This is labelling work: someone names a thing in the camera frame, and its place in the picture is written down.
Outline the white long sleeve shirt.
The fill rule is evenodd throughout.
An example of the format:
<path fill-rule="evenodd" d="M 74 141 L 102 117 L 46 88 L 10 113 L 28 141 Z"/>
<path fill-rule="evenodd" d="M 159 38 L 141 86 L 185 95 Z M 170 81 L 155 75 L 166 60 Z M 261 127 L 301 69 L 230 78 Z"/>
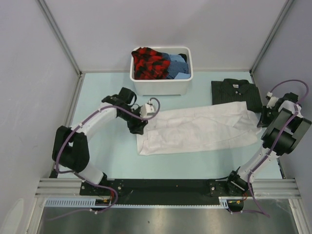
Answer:
<path fill-rule="evenodd" d="M 249 146 L 262 129 L 246 102 L 159 112 L 138 135 L 141 156 L 194 153 Z"/>

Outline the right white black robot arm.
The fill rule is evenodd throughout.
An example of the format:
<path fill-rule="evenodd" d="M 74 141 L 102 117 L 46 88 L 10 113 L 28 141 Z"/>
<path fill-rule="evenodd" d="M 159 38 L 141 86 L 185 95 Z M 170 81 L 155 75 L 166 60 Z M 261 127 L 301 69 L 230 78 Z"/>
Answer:
<path fill-rule="evenodd" d="M 311 127 L 312 122 L 301 114 L 298 95 L 286 93 L 282 98 L 267 93 L 269 102 L 258 124 L 268 124 L 261 137 L 262 146 L 257 153 L 236 171 L 232 171 L 225 183 L 229 195 L 247 192 L 256 175 L 272 161 L 290 154 Z"/>

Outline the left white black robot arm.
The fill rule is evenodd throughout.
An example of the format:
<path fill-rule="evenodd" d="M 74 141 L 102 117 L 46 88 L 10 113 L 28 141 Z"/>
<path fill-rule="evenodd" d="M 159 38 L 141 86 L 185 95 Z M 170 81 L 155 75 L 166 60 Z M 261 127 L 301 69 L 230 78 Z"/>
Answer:
<path fill-rule="evenodd" d="M 52 154 L 57 172 L 61 172 L 60 166 L 66 167 L 67 172 L 90 181 L 90 188 L 97 195 L 104 194 L 108 189 L 107 176 L 91 162 L 89 141 L 101 127 L 116 118 L 127 123 L 131 134 L 142 135 L 148 124 L 147 119 L 156 109 L 151 101 L 135 107 L 136 100 L 136 94 L 123 87 L 118 94 L 105 97 L 85 120 L 71 127 L 60 126 L 56 131 Z"/>

